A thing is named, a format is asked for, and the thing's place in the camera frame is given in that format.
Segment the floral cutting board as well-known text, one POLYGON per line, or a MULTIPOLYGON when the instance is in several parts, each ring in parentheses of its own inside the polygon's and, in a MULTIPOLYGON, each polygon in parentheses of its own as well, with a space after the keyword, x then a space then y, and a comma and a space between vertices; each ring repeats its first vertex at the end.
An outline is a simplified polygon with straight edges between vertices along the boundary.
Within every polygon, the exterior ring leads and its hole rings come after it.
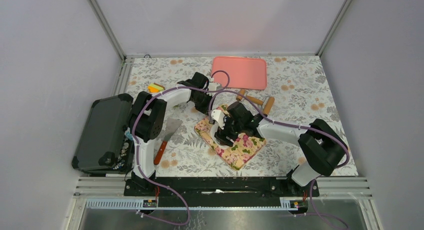
POLYGON ((209 151, 221 158, 231 169, 238 171, 243 168, 266 144, 264 138, 249 137, 245 133, 238 135, 232 146, 221 146, 214 142, 211 130, 215 130, 207 117, 195 126, 195 132, 209 147, 209 151))

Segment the metal scraper red handle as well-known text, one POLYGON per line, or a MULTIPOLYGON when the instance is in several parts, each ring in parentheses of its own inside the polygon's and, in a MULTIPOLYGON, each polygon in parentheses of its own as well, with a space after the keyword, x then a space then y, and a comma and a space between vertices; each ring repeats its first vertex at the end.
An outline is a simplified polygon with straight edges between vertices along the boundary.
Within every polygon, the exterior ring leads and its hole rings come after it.
POLYGON ((154 165, 158 165, 160 163, 169 140, 175 134, 177 129, 182 125, 182 123, 183 123, 183 121, 180 120, 180 119, 169 118, 167 120, 166 127, 165 127, 165 135, 164 135, 163 141, 162 141, 160 148, 159 148, 159 150, 158 150, 158 152, 157 152, 157 154, 156 154, 156 156, 154 157, 154 160, 153 160, 154 165))

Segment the pink plastic tray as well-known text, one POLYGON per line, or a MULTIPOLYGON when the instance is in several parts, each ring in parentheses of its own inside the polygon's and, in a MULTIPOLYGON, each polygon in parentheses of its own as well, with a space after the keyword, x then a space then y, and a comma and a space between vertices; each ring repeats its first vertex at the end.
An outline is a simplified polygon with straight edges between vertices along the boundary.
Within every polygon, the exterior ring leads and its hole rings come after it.
POLYGON ((261 58, 217 56, 212 61, 211 77, 223 87, 265 90, 267 63, 261 58))

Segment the wooden double-ended roller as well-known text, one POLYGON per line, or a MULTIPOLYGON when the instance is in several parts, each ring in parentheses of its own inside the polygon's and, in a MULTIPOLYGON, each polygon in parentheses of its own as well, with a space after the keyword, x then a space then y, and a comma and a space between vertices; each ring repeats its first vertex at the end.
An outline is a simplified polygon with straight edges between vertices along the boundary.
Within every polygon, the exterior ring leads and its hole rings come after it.
POLYGON ((272 107, 275 103, 275 97, 273 96, 266 96, 264 100, 253 97, 249 95, 245 89, 240 89, 238 91, 239 95, 236 96, 236 100, 238 102, 252 102, 255 106, 259 106, 259 109, 262 111, 262 113, 266 116, 268 116, 271 112, 272 107))

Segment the white dough ball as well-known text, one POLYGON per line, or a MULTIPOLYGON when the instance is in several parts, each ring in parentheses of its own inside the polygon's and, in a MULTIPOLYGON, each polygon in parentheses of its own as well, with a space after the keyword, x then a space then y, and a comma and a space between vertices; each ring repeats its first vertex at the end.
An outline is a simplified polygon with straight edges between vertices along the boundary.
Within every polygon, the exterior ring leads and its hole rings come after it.
MULTIPOLYGON (((213 140, 213 142, 214 142, 215 144, 217 144, 217 143, 215 142, 215 132, 216 132, 217 128, 218 128, 218 125, 217 125, 217 124, 213 124, 213 126, 210 128, 210 131, 209 131, 209 135, 210 135, 211 139, 213 140)), ((219 144, 217 144, 217 145, 218 145, 219 147, 221 147, 221 148, 224 148, 224 149, 228 148, 227 146, 221 146, 221 145, 219 145, 219 144)))

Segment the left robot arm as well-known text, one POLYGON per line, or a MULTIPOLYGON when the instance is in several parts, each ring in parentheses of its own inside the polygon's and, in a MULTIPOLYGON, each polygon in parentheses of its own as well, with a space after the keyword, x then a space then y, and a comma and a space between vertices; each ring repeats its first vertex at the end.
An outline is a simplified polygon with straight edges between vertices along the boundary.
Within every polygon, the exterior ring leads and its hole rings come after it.
POLYGON ((187 102, 194 103, 195 109, 205 114, 210 111, 212 94, 222 85, 196 72, 191 79, 179 81, 158 93, 141 91, 132 105, 129 115, 129 129, 134 144, 133 173, 131 179, 136 189, 144 196, 152 194, 155 182, 154 147, 162 131, 166 112, 187 102))

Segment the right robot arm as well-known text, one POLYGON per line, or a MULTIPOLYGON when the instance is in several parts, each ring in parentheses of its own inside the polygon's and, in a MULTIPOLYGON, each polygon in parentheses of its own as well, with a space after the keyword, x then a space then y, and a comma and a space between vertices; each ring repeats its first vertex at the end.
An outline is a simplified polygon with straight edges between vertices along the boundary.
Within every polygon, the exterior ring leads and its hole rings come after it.
POLYGON ((209 117, 215 124, 215 141, 221 146, 233 146, 239 134, 299 146, 306 161, 287 175, 286 188, 293 196, 301 195, 312 180, 330 176, 350 159, 348 146, 319 118, 309 125, 274 121, 263 112, 253 115, 240 102, 231 104, 226 111, 214 109, 209 117))

